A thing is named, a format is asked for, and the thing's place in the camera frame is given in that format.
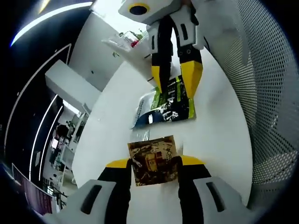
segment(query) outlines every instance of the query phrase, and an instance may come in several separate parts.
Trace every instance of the perforated metal panel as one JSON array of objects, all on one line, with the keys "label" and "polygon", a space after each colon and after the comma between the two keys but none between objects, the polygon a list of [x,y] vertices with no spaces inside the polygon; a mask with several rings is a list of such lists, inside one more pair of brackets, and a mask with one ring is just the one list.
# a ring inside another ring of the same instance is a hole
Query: perforated metal panel
[{"label": "perforated metal panel", "polygon": [[[209,0],[203,8],[210,14],[202,12],[202,31],[240,100],[249,128],[249,207],[265,207],[285,186],[297,161],[298,66],[280,26],[258,0]],[[215,26],[219,30],[211,31]]]}]

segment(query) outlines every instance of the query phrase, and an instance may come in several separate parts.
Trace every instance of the mesh wall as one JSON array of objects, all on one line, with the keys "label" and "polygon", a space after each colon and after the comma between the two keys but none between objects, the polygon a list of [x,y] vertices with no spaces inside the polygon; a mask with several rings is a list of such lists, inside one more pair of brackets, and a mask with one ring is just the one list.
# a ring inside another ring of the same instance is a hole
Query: mesh wall
[{"label": "mesh wall", "polygon": [[249,128],[253,180],[248,207],[266,207],[297,161],[298,66],[286,36],[259,1],[209,0],[202,8],[202,31],[240,100]]}]

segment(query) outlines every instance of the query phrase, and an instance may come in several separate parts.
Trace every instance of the white table surface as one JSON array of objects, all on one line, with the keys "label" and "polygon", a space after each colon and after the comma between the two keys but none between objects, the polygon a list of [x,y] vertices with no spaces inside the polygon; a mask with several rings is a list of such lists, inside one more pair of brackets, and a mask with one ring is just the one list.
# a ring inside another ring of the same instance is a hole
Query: white table surface
[{"label": "white table surface", "polygon": [[[204,70],[194,97],[196,119],[154,124],[133,133],[130,128],[139,98],[152,86],[128,63],[120,66],[95,103],[78,143],[72,164],[78,187],[97,179],[111,161],[128,158],[130,138],[150,130],[150,139],[174,135],[184,155],[204,161],[210,174],[230,184],[247,204],[252,151],[246,120],[219,64],[206,49],[201,55]],[[136,187],[132,177],[127,221],[181,223],[177,192],[175,182]]]}]

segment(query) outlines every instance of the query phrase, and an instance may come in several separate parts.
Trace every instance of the white table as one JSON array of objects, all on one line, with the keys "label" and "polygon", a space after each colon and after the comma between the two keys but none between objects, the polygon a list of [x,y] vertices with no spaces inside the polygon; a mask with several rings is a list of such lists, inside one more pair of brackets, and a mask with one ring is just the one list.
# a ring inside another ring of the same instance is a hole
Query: white table
[{"label": "white table", "polygon": [[[196,119],[151,125],[144,130],[150,130],[150,139],[174,135],[177,148],[183,145],[184,155],[203,160],[210,174],[230,184],[247,204],[252,151],[246,120],[216,60],[206,49],[201,55],[204,71],[194,97]],[[127,143],[135,110],[139,98],[151,88],[126,62],[116,71],[95,103],[78,143],[72,164],[78,187],[97,179],[109,162],[129,157]],[[145,187],[132,184],[128,223],[181,223],[177,191],[175,182]]]}]

